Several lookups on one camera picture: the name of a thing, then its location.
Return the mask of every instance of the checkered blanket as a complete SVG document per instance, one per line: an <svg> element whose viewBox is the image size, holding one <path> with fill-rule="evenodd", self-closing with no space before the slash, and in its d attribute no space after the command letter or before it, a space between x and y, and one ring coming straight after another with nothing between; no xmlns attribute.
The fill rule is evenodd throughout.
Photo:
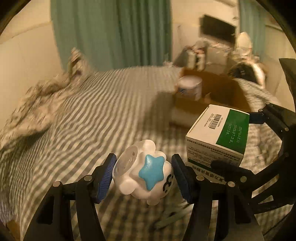
<svg viewBox="0 0 296 241"><path fill-rule="evenodd" d="M77 93L64 101L48 130L18 141L9 157L12 170L7 177L9 202L1 205L0 212L20 222L22 238L54 181L66 184L79 180L92 173L109 153L119 157L133 143L151 139L169 161L175 153L186 159L187 129L169 125L170 93L179 72L176 67L133 67L92 74ZM275 97L258 85L237 81L253 111L267 101L278 104ZM257 173L276 158L280 144L268 126L250 125L241 167ZM112 186L96 208L106 240L182 240L189 215L163 229L155 230L153 225L180 200L176 185L156 206L121 195ZM284 206L256 215L263 233L290 208ZM71 215L74 239L79 240L75 202L71 203ZM213 239L214 226L213 218L209 240Z"/></svg>

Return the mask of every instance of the green curtain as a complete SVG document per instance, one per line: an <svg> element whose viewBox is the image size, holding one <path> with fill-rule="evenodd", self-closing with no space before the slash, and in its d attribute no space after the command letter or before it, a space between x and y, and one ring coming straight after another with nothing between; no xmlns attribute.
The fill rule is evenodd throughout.
<svg viewBox="0 0 296 241"><path fill-rule="evenodd" d="M253 54L263 57L265 44L265 10L254 0L239 0L240 31L247 32Z"/></svg>
<svg viewBox="0 0 296 241"><path fill-rule="evenodd" d="M171 60L170 0L51 0L64 69L77 47L99 71Z"/></svg>

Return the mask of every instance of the white toy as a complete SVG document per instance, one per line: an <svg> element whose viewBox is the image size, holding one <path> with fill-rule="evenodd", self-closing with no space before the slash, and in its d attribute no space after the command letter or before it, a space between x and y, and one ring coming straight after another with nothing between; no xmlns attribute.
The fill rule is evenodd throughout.
<svg viewBox="0 0 296 241"><path fill-rule="evenodd" d="M113 180L119 191L156 205L173 184L173 168L155 143L142 140L128 147L118 158Z"/></svg>

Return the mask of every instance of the black number 3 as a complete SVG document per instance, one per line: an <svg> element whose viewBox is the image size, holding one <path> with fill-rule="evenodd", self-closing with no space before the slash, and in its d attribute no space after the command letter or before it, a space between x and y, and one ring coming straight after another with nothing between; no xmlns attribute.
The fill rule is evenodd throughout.
<svg viewBox="0 0 296 241"><path fill-rule="evenodd" d="M172 175L169 174L168 177L167 177L167 181L166 181L166 183L163 184L163 191L164 191L165 193L167 192L167 190L165 190L166 185L167 185L168 187L170 187L170 186L172 185L172 182L169 181L169 179L170 179L171 176L172 176Z"/></svg>

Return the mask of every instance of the white wall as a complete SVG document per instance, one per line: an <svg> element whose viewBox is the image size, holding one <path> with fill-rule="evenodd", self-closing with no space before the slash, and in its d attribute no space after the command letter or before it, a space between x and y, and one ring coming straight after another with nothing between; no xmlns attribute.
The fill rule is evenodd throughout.
<svg viewBox="0 0 296 241"><path fill-rule="evenodd" d="M62 72L50 0L31 0L0 35L0 129L32 85Z"/></svg>
<svg viewBox="0 0 296 241"><path fill-rule="evenodd" d="M266 89L275 95L282 106L295 111L294 100L286 82L279 58L296 58L288 38L277 25L266 19L265 56L263 63L268 67Z"/></svg>
<svg viewBox="0 0 296 241"><path fill-rule="evenodd" d="M216 0L171 0L173 60L185 45L193 45L200 36L200 18L208 14L239 26L238 6L231 7Z"/></svg>

